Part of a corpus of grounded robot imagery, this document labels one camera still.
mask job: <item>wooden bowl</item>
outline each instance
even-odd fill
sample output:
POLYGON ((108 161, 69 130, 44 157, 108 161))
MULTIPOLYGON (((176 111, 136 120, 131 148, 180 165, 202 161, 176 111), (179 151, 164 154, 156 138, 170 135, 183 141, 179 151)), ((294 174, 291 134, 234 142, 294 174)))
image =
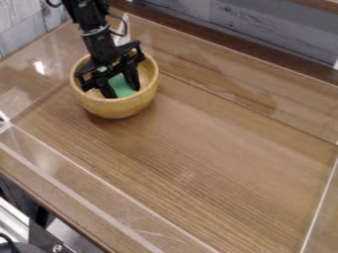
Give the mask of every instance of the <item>wooden bowl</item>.
POLYGON ((69 72, 69 84, 81 107, 91 114, 104 119, 123 119, 140 113, 151 104, 159 88, 159 67, 152 57, 146 53, 144 55, 146 60, 138 67, 142 89, 136 94, 118 99, 106 99, 96 89, 81 91, 73 73, 88 61, 89 55, 75 63, 69 72))

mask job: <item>black robotic arm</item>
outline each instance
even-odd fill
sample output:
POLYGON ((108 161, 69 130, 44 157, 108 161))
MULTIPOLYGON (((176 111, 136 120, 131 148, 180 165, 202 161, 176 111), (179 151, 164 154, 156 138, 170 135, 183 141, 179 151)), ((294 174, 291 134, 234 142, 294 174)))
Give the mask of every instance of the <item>black robotic arm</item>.
POLYGON ((72 18, 79 24, 80 35, 87 46, 91 59, 87 64, 76 71, 81 90, 85 92, 92 88, 100 89, 106 98, 116 98, 108 80, 123 73, 124 78, 134 90, 140 90, 140 78, 138 64, 146 59, 140 49, 140 41, 131 41, 123 45, 116 45, 112 34, 126 36, 128 26, 123 19, 110 13, 107 0, 61 0, 57 4, 47 0, 52 7, 61 4, 72 18), (124 35, 118 34, 106 20, 106 16, 119 18, 124 23, 124 35))

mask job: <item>black cable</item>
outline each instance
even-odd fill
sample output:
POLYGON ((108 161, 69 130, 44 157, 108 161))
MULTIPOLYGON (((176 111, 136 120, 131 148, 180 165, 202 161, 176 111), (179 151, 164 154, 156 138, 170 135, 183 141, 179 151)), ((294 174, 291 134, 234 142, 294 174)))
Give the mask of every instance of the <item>black cable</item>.
POLYGON ((53 7, 53 8, 57 8, 57 7, 61 5, 61 2, 53 4, 53 3, 51 2, 51 0, 47 0, 47 3, 48 3, 48 5, 49 5, 51 7, 53 7))
POLYGON ((128 24, 127 24, 126 20, 114 13, 108 13, 108 16, 114 19, 120 20, 123 22, 123 25, 124 25, 124 34, 119 34, 119 33, 116 33, 115 30, 110 29, 111 34, 115 35, 115 36, 119 36, 119 37, 126 37, 128 35, 128 24))
POLYGON ((20 253, 19 249, 17 249, 17 247, 15 245, 15 242, 12 241, 12 239, 9 238, 9 236, 7 236, 4 233, 0 233, 0 237, 3 237, 7 240, 9 248, 11 248, 11 253, 20 253))

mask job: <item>green sponge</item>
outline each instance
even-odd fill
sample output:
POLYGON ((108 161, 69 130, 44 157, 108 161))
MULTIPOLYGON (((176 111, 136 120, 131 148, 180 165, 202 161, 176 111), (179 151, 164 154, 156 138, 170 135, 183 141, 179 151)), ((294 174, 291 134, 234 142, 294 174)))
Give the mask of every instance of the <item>green sponge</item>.
MULTIPOLYGON (((100 68, 98 68, 98 70, 100 72, 103 72, 103 71, 107 70, 107 68, 100 67, 100 68)), ((128 85, 123 74, 119 74, 119 75, 114 76, 108 80, 108 82, 110 82, 111 88, 114 89, 114 91, 116 93, 118 98, 124 98, 124 97, 128 97, 128 96, 138 93, 138 91, 135 91, 132 89, 132 87, 128 85)))

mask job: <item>wooden tabletop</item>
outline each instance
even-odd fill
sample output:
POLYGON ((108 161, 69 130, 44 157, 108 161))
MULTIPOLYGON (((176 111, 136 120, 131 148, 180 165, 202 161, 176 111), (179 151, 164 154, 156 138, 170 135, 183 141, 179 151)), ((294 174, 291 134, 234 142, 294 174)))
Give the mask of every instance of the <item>wooden tabletop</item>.
POLYGON ((73 100, 71 23, 1 64, 0 91, 32 103, 0 135, 1 172, 107 251, 299 252, 337 159, 337 86, 131 22, 162 87, 127 120, 73 100))

